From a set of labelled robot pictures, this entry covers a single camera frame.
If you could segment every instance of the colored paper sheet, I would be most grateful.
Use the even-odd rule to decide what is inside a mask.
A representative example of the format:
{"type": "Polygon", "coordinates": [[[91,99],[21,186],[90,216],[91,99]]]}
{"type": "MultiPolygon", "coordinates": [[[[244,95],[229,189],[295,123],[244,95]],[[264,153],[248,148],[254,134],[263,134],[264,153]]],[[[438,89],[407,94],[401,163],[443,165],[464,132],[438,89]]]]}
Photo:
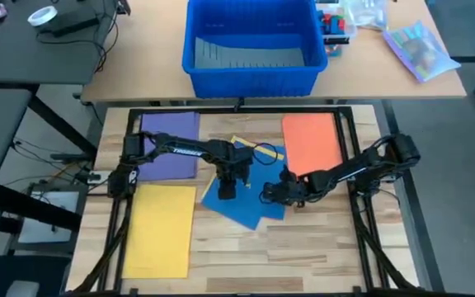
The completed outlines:
{"type": "Polygon", "coordinates": [[[333,114],[293,114],[282,120],[289,170],[297,176],[342,163],[333,114]]]}
{"type": "MultiPolygon", "coordinates": [[[[231,140],[240,146],[254,146],[244,139],[233,137],[231,140]]],[[[276,147],[278,151],[278,161],[270,166],[254,161],[250,168],[248,185],[242,182],[236,184],[236,198],[232,200],[220,200],[218,198],[219,180],[213,178],[207,187],[202,204],[220,214],[246,226],[249,229],[256,229],[262,216],[272,219],[283,219],[285,207],[279,204],[261,203],[259,195],[263,190],[265,182],[278,182],[279,175],[285,164],[285,151],[283,147],[276,147]]],[[[256,157],[264,163],[269,163],[275,158],[275,152],[266,147],[256,148],[256,157]]]]}
{"type": "MultiPolygon", "coordinates": [[[[199,138],[200,116],[196,112],[145,114],[142,117],[141,130],[152,133],[168,133],[186,139],[199,138]]],[[[144,140],[144,151],[150,152],[155,146],[144,140]]],[[[153,163],[139,167],[140,181],[161,181],[195,177],[197,157],[163,154],[153,163]]]]}
{"type": "Polygon", "coordinates": [[[131,210],[123,278],[186,278],[194,186],[142,185],[131,210]]]}

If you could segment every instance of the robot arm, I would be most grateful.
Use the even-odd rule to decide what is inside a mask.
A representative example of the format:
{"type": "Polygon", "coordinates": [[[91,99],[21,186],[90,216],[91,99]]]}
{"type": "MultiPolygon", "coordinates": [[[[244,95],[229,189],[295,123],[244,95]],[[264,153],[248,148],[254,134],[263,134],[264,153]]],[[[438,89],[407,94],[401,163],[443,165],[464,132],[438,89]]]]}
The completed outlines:
{"type": "Polygon", "coordinates": [[[395,134],[383,137],[361,155],[349,159],[330,170],[319,170],[296,175],[287,167],[280,173],[281,182],[266,183],[261,199],[266,203],[276,202],[283,205],[296,203],[304,207],[305,202],[321,200],[338,182],[354,179],[355,189],[370,195],[379,190],[382,179],[397,179],[402,172],[419,162],[421,156],[410,136],[395,134]],[[386,145],[383,155],[379,148],[386,145]]]}
{"type": "Polygon", "coordinates": [[[151,163],[165,153],[194,156],[215,165],[216,175],[220,181],[219,199],[223,200],[235,198],[237,179],[247,183],[253,158],[252,148],[235,148],[232,143],[225,140],[197,141],[165,133],[151,134],[149,132],[128,134],[124,138],[120,164],[109,177],[108,196],[133,195],[134,178],[129,177],[130,173],[137,166],[151,163]],[[149,153],[144,152],[145,139],[155,145],[155,149],[149,153]]]}

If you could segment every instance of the floor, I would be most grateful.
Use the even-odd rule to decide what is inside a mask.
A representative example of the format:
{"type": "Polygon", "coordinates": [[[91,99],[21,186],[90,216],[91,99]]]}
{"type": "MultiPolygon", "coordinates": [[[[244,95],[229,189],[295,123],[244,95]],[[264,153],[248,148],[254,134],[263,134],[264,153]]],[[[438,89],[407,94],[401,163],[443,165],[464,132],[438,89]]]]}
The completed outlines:
{"type": "MultiPolygon", "coordinates": [[[[475,55],[475,0],[436,0],[430,10],[449,52],[475,55]]],[[[464,65],[459,74],[472,93],[475,65],[464,65]]],[[[70,97],[80,88],[43,86],[40,97],[97,143],[100,124],[92,109],[70,97]]],[[[422,160],[413,170],[414,182],[445,289],[475,294],[475,97],[470,96],[465,102],[405,101],[394,103],[393,108],[401,130],[413,136],[421,151],[422,160]]],[[[97,109],[103,119],[104,106],[97,109]]],[[[29,111],[18,136],[38,146],[77,152],[29,111]]],[[[38,149],[35,152],[43,157],[49,154],[38,149]]],[[[49,164],[10,152],[0,172],[0,182],[56,171],[49,164]]],[[[20,190],[27,182],[16,182],[12,187],[20,190]]],[[[0,252],[5,249],[5,242],[0,234],[0,252]]]]}

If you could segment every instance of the wooden tabletop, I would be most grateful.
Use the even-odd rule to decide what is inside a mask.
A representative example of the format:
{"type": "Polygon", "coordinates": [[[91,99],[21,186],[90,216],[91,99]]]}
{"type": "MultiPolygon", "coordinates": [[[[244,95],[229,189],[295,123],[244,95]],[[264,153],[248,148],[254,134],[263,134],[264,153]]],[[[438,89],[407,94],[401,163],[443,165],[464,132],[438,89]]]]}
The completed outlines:
{"type": "MultiPolygon", "coordinates": [[[[380,137],[372,106],[352,106],[361,148],[380,137]]],[[[95,163],[96,170],[116,167],[128,121],[128,108],[109,109],[95,163]]],[[[231,139],[283,144],[283,114],[202,114],[200,139],[231,139]]],[[[283,221],[263,219],[256,231],[207,210],[200,201],[215,167],[199,160],[195,179],[155,181],[197,186],[186,279],[123,280],[122,291],[141,294],[236,292],[349,292],[364,286],[346,185],[303,209],[289,207],[283,221]]],[[[393,186],[383,186],[393,191],[393,186]]],[[[112,200],[89,196],[67,290],[83,280],[100,257],[112,200]]],[[[415,267],[397,201],[389,194],[374,197],[374,210],[384,251],[412,283],[415,267]]],[[[111,262],[108,287],[116,260],[111,262]]]]}
{"type": "MultiPolygon", "coordinates": [[[[104,70],[82,93],[84,101],[193,100],[181,66],[187,0],[132,0],[131,16],[117,18],[120,34],[104,70]]],[[[437,39],[425,0],[389,0],[389,27],[421,20],[437,39]]],[[[115,34],[110,34],[110,44],[115,34]]],[[[434,99],[466,96],[456,71],[420,84],[389,49],[381,33],[360,29],[341,57],[330,58],[311,97],[326,99],[434,99]]]]}

